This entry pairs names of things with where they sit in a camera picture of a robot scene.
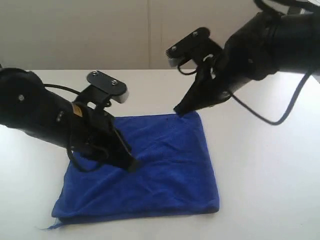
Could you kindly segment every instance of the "white table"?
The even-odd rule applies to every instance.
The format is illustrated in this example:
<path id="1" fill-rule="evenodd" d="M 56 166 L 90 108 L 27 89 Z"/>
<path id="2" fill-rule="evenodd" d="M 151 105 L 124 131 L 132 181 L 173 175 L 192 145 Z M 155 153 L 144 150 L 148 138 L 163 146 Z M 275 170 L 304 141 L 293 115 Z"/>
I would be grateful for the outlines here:
<path id="1" fill-rule="evenodd" d="M 81 91 L 89 70 L 35 71 L 45 83 Z M 130 91 L 115 116 L 172 113 L 193 82 L 175 70 L 106 70 Z M 237 92 L 278 119 L 301 75 L 279 73 Z M 73 100 L 72 93 L 55 90 Z M 216 214 L 118 220 L 43 231 L 55 222 L 68 158 L 63 148 L 0 126 L 0 239 L 318 240 L 320 239 L 320 85 L 311 78 L 287 121 L 258 120 L 234 100 L 199 114 L 218 184 Z"/>

